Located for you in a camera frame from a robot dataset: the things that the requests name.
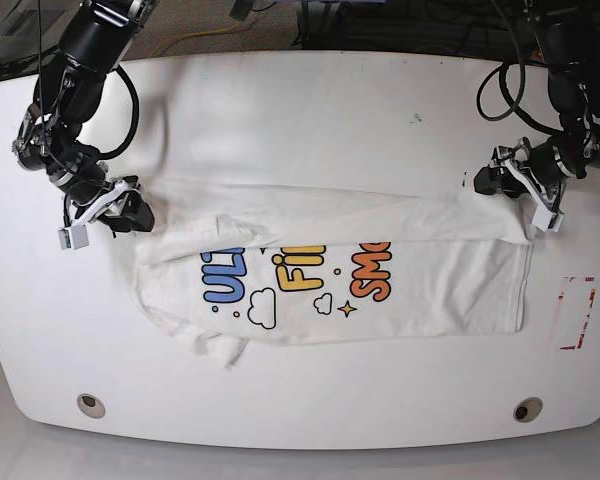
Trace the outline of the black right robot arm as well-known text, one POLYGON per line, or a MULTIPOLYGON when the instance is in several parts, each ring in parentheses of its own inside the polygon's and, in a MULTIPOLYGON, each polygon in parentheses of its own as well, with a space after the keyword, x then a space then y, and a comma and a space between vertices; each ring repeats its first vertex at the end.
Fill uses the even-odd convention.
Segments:
POLYGON ((115 233, 149 232, 155 218, 135 175, 110 179, 107 161, 131 145, 140 119, 137 90, 120 62, 155 9, 153 1, 84 1, 61 35, 49 63, 38 64, 32 104, 12 144, 20 166, 44 171, 64 194, 78 221, 98 221, 115 233), (117 74, 131 99, 129 129, 122 142, 103 152, 78 137, 95 115, 109 74, 117 74))

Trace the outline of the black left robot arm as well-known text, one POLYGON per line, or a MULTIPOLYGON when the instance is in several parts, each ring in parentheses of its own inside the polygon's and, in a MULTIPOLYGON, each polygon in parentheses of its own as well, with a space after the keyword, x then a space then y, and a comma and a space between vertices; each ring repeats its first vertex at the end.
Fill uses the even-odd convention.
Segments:
POLYGON ((502 63, 490 75, 498 80, 508 108, 483 119, 516 115, 547 139, 538 146, 523 138, 514 147, 495 148, 489 165, 476 174, 474 190, 510 198, 537 193, 555 214, 567 179, 583 179, 589 168, 600 169, 600 41, 583 1, 528 1, 524 14, 547 70, 548 96, 560 126, 541 124, 522 109, 526 82, 521 80, 518 92, 511 94, 511 65, 502 63))

